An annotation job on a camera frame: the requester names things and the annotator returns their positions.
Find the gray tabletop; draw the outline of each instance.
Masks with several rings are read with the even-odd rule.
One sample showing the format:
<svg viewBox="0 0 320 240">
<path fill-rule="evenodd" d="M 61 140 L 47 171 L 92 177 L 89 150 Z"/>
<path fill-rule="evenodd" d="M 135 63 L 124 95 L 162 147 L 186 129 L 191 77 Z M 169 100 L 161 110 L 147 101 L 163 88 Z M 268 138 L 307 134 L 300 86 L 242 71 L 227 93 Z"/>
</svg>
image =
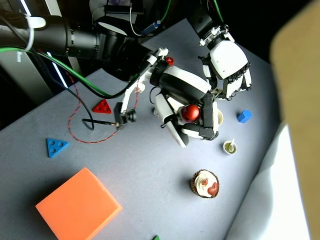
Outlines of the gray tabletop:
<svg viewBox="0 0 320 240">
<path fill-rule="evenodd" d="M 207 54 L 186 20 L 145 43 L 153 50 L 166 46 L 175 65 L 203 77 L 197 56 Z M 69 115 L 77 100 L 68 92 L 53 97 L 0 132 L 0 239 L 56 239 L 35 205 L 83 167 L 88 167 L 123 206 L 95 239 L 161 240 L 223 239 L 255 176 L 279 126 L 279 107 L 270 65 L 245 50 L 252 62 L 251 91 L 240 92 L 232 101 L 219 101 L 224 115 L 214 141 L 190 139 L 180 148 L 149 103 L 150 85 L 140 96 L 137 122 L 99 144 L 75 141 L 68 133 Z M 107 92 L 115 93 L 125 83 L 99 70 L 88 79 Z M 93 108 L 100 100 L 77 85 L 83 100 Z M 109 100 L 111 108 L 118 99 Z M 134 96 L 130 106 L 135 102 Z M 247 123 L 237 113 L 252 112 Z M 99 120 L 112 115 L 94 113 Z M 105 138 L 115 129 L 96 125 L 84 127 L 82 108 L 72 121 L 74 134 L 84 140 Z M 48 158 L 46 139 L 69 142 L 55 158 Z M 222 150 L 235 138 L 236 155 Z M 189 180 L 200 169 L 214 172 L 220 182 L 218 196 L 203 199 L 189 188 Z"/>
</svg>

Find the orange box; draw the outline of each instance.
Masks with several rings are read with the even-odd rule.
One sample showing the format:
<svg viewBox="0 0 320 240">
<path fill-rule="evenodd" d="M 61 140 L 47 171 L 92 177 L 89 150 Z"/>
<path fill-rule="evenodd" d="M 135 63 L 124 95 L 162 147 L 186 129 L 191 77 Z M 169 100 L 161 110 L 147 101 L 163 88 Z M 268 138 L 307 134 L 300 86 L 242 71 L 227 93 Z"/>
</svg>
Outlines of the orange box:
<svg viewBox="0 0 320 240">
<path fill-rule="evenodd" d="M 86 167 L 35 207 L 59 240 L 92 239 L 122 210 Z"/>
</svg>

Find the green cable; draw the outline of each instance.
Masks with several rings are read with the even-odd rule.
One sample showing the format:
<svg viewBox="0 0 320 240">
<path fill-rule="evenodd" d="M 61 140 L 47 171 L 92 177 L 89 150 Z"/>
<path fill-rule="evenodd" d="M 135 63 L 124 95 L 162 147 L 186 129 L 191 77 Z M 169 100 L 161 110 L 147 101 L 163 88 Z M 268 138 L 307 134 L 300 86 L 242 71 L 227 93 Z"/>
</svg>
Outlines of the green cable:
<svg viewBox="0 0 320 240">
<path fill-rule="evenodd" d="M 219 15 L 219 18 L 220 18 L 221 22 L 224 22 L 224 19 L 222 18 L 220 10 L 219 10 L 219 6 L 218 6 L 218 3 L 217 3 L 217 0 L 213 0 L 213 1 L 214 1 L 214 5 L 215 5 L 216 11 L 217 11 L 217 13 Z"/>
<path fill-rule="evenodd" d="M 164 15 L 163 15 L 163 17 L 161 19 L 161 23 L 165 20 L 166 16 L 168 15 L 170 6 L 171 6 L 171 0 L 169 0 L 169 2 L 168 2 L 168 6 L 166 7 L 165 13 L 164 13 Z"/>
<path fill-rule="evenodd" d="M 21 49 L 20 48 L 15 48 L 15 47 L 0 47 L 0 53 L 4 53 L 4 52 L 20 52 Z M 74 71 L 72 68 L 68 67 L 67 65 L 65 65 L 63 62 L 59 61 L 58 59 L 55 59 L 52 56 L 49 56 L 47 54 L 45 54 L 46 56 L 48 56 L 50 59 L 52 59 L 52 61 L 58 65 L 62 65 L 63 67 L 65 67 L 68 71 L 70 71 L 72 74 L 74 74 L 75 76 L 77 76 L 79 78 L 79 80 L 82 83 L 87 84 L 88 86 L 90 86 L 91 88 L 93 88 L 94 90 L 96 90 L 98 93 L 104 95 L 105 97 L 109 97 L 111 95 L 105 93 L 104 91 L 102 91 L 99 87 L 97 87 L 96 85 L 94 85 L 93 83 L 91 83 L 90 81 L 88 81 L 85 77 L 81 76 L 79 73 L 77 73 L 76 71 Z"/>
</svg>

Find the blue triangle block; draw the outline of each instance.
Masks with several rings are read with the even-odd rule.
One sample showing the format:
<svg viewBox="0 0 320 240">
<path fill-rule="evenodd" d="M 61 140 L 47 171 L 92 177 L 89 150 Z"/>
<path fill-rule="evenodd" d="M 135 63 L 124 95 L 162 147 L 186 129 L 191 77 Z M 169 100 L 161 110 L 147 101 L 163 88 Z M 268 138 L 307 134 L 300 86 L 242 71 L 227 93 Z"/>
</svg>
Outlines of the blue triangle block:
<svg viewBox="0 0 320 240">
<path fill-rule="evenodd" d="M 48 155 L 49 158 L 53 158 L 57 155 L 62 149 L 65 149 L 69 143 L 66 141 L 60 141 L 57 139 L 48 138 L 46 140 L 46 144 L 48 146 Z"/>
</svg>

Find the chocolate cupcake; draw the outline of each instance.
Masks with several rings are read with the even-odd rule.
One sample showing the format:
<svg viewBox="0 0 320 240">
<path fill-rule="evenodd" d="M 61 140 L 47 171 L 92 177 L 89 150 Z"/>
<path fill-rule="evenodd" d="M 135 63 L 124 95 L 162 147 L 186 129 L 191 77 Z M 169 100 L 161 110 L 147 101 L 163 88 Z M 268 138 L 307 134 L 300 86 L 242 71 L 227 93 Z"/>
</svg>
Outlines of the chocolate cupcake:
<svg viewBox="0 0 320 240">
<path fill-rule="evenodd" d="M 218 177 L 211 171 L 202 169 L 196 172 L 191 181 L 192 192 L 204 199 L 213 199 L 219 192 Z"/>
</svg>

